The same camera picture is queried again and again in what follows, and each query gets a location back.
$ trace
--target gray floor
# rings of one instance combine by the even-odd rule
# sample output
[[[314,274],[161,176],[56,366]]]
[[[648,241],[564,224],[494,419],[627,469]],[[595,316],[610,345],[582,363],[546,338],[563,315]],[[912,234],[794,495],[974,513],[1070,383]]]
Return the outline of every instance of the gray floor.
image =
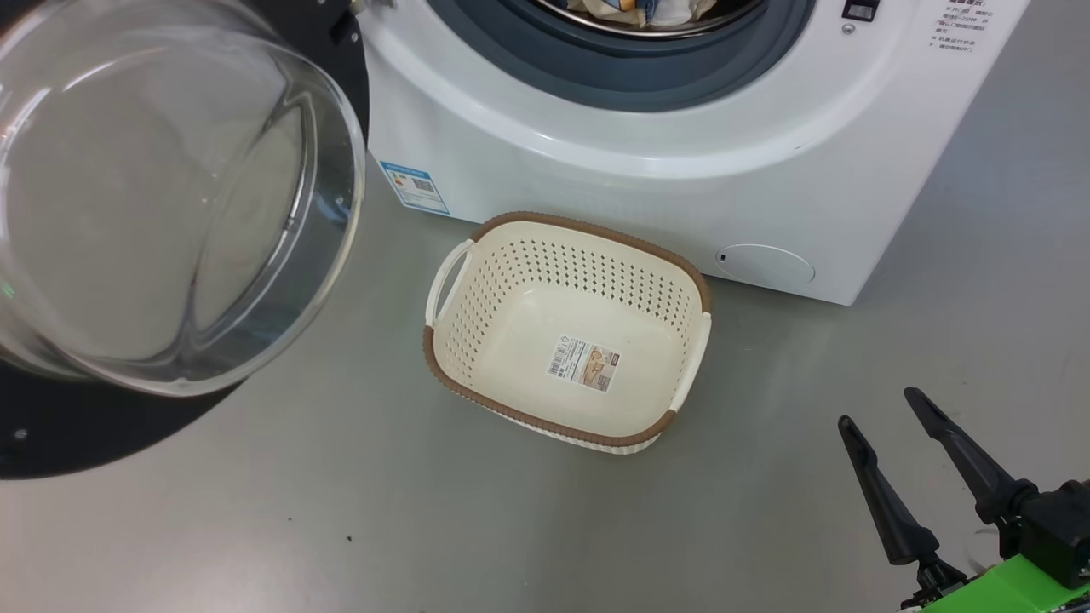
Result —
[[[0,611],[896,610],[915,573],[885,564],[839,414],[962,567],[972,501],[903,387],[1017,476],[1090,477],[1086,23],[1030,8],[855,306],[715,283],[689,402],[633,457],[431,376],[422,305],[471,227],[372,181],[329,306],[239,394],[121,462],[0,484]]]

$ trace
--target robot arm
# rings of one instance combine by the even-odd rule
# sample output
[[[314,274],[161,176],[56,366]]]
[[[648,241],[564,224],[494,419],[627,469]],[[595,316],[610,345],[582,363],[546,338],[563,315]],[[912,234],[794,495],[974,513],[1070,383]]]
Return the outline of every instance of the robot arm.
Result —
[[[924,613],[1090,613],[1090,482],[1068,481],[1041,494],[1015,480],[923,392],[905,398],[938,441],[977,500],[977,515],[1000,529],[1005,562],[967,577],[938,557],[938,541],[920,526],[877,466],[877,455],[845,416],[840,437],[891,564],[919,563],[920,590],[903,611]]]

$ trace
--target laundry basket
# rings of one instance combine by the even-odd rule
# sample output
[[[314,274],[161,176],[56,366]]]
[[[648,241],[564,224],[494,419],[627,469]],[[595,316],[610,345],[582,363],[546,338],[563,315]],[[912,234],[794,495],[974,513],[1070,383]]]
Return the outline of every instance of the laundry basket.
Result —
[[[685,259],[590,224],[511,213],[447,256],[425,324],[428,366],[450,389],[542,434],[632,454],[681,408],[712,316]]]

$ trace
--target laundry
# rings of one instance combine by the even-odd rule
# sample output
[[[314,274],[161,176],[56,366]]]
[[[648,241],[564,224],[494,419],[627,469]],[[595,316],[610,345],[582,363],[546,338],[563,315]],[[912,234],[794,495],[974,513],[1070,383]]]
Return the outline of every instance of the laundry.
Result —
[[[655,14],[659,0],[568,0],[567,9],[610,22],[627,23],[644,27]]]
[[[651,25],[674,26],[700,20],[718,0],[658,0]]]
[[[569,11],[596,19],[645,27],[677,26],[694,22],[718,0],[553,0]]]

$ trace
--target sticker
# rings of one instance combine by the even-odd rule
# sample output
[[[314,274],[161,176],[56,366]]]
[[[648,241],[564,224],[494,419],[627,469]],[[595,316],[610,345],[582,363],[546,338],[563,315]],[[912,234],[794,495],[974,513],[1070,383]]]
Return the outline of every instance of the sticker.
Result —
[[[423,170],[414,170],[396,164],[379,163],[386,176],[390,179],[390,184],[398,192],[401,203],[412,208],[420,208],[440,215],[450,215],[447,205],[439,195],[439,190],[435,189],[435,181],[432,176]]]
[[[977,50],[992,22],[996,0],[946,0],[940,5],[928,47],[952,53]]]
[[[548,374],[598,392],[608,392],[620,353],[571,336],[561,336],[553,352]]]

